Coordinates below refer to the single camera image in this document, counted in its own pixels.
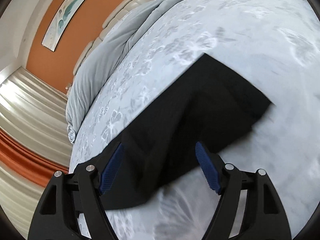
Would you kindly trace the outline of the light grey duvet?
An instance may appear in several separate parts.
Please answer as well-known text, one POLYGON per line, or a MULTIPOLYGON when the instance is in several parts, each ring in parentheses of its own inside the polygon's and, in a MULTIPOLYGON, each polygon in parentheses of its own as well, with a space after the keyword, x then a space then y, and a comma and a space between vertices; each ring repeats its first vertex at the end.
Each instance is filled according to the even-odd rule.
POLYGON ((106 81, 133 46, 182 0, 152 0, 133 9, 106 35, 77 71, 66 106, 68 139, 75 142, 80 126, 106 81))

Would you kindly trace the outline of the cream padded headboard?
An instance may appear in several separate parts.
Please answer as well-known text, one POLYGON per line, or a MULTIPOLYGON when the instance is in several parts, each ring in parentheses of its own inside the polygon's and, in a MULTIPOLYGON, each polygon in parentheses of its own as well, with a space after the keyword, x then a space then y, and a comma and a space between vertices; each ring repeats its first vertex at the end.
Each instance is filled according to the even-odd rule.
POLYGON ((152 0, 123 0, 107 17, 107 19, 103 22, 102 31, 97 36, 95 40, 90 41, 87 46, 85 46, 81 55, 79 56, 74 69, 73 76, 76 76, 76 73, 86 57, 95 50, 95 48, 103 42, 105 36, 109 33, 109 31, 114 27, 114 25, 119 22, 126 14, 128 14, 131 10, 143 5, 152 0))

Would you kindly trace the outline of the teal feather wall painting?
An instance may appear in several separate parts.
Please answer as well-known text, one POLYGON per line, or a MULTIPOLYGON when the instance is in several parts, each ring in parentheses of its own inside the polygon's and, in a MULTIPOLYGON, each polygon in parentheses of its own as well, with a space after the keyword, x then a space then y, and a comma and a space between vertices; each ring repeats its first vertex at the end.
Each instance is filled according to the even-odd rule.
POLYGON ((55 51, 56 46, 63 35, 73 15, 82 5, 84 0, 64 0, 54 15, 42 40, 42 45, 50 51, 55 51))

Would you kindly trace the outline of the black pants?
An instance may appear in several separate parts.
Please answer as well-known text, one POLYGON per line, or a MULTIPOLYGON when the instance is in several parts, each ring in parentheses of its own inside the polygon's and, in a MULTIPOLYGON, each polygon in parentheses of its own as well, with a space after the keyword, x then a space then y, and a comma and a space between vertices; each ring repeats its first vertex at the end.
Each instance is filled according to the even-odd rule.
POLYGON ((244 137, 271 101, 250 82, 204 54, 105 148, 124 159, 101 201, 106 210, 146 203, 161 187, 199 163, 195 145, 219 153, 244 137))

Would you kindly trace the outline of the beige and orange curtains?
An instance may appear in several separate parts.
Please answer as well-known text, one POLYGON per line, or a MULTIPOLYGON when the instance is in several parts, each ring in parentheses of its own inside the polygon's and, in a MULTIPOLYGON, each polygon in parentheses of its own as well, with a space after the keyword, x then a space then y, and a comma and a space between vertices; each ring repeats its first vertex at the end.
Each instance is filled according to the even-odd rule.
POLYGON ((1 207, 23 238, 53 173, 68 171, 66 102, 24 68, 1 83, 1 207))

